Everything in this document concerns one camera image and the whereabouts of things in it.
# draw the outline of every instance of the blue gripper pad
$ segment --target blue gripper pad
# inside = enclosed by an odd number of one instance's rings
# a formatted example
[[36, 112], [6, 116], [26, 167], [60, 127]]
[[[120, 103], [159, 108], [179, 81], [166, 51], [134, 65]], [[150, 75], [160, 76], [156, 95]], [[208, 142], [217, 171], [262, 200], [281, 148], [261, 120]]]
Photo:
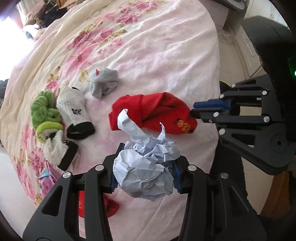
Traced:
[[225, 110], [231, 110], [231, 104], [223, 100], [208, 100], [205, 102], [195, 102], [193, 108], [223, 108]]

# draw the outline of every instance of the pink blanket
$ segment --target pink blanket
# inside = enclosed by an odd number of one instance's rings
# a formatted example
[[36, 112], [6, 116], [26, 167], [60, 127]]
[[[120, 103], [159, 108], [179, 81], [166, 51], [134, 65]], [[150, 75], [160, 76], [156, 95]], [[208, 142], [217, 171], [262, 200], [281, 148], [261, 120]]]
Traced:
[[[89, 92], [89, 74], [102, 68], [117, 70], [119, 83], [96, 99]], [[78, 174], [102, 163], [129, 139], [109, 127], [108, 113], [119, 97], [166, 91], [191, 107], [195, 101], [217, 98], [218, 81], [217, 33], [198, 0], [87, 0], [53, 22], [14, 68], [0, 111], [1, 141], [26, 193], [38, 205], [61, 174], [45, 159], [44, 145], [32, 129], [30, 105], [39, 91], [51, 89], [57, 96], [68, 85], [85, 94], [96, 132], [75, 141], [80, 158], [69, 170]], [[177, 141], [190, 163], [209, 172], [218, 140], [214, 125], [199, 121], [193, 134], [167, 137]], [[46, 175], [47, 170], [53, 175]], [[151, 202], [117, 188], [108, 197], [120, 204], [109, 218], [115, 241], [178, 236], [186, 195], [174, 191]]]

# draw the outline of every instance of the black printed logo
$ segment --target black printed logo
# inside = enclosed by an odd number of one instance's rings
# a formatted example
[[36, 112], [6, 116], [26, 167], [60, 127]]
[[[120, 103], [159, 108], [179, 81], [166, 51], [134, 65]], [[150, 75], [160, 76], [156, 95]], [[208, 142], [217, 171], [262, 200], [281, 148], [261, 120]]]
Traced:
[[73, 114], [81, 115], [81, 109], [72, 109]]

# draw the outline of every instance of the red cloth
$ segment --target red cloth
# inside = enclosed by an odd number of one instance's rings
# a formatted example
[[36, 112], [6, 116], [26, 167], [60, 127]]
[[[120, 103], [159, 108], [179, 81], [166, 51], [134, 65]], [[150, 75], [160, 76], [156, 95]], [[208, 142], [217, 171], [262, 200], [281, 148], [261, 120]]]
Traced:
[[161, 122], [166, 133], [178, 135], [190, 134], [197, 126], [188, 106], [167, 92], [120, 97], [112, 105], [112, 112], [109, 114], [111, 130], [119, 130], [117, 117], [123, 109], [128, 109], [128, 117], [140, 128], [161, 131]]
[[[107, 217], [113, 216], [119, 209], [118, 202], [105, 197], [105, 207], [107, 212]], [[84, 191], [79, 192], [79, 206], [78, 206], [78, 215], [84, 218]]]

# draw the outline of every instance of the crumpled paper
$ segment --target crumpled paper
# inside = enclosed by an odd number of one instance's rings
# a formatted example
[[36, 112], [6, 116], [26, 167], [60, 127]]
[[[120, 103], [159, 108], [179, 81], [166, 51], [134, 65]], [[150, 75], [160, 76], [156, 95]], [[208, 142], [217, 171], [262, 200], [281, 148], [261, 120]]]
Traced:
[[114, 160], [113, 173], [128, 195], [156, 201], [173, 193], [173, 176], [165, 166], [180, 157], [176, 141], [165, 138], [165, 128], [157, 138], [146, 135], [127, 115], [127, 109], [118, 115], [120, 130], [127, 133], [131, 142]]

